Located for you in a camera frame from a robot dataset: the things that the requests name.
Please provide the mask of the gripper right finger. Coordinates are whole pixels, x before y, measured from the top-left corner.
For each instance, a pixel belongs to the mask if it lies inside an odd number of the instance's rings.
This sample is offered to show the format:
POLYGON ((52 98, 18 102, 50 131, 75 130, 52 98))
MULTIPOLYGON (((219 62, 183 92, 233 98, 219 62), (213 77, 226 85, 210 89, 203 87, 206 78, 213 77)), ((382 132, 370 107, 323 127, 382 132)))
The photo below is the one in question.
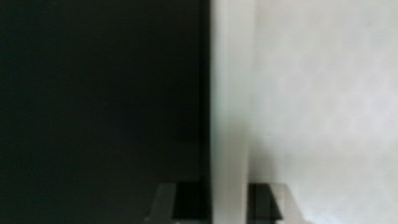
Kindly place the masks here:
POLYGON ((311 224, 304 218, 288 185, 283 183, 272 183, 270 189, 283 215, 283 219, 275 222, 275 224, 311 224))

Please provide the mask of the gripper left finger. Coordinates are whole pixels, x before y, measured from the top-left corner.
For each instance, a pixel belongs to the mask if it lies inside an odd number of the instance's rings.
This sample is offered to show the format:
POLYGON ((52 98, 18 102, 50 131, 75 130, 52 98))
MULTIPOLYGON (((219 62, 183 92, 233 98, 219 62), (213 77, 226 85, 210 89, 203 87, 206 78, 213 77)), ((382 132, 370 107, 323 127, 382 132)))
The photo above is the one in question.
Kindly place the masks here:
POLYGON ((176 199, 176 184, 162 183, 156 188, 153 205, 144 224, 171 224, 176 199))

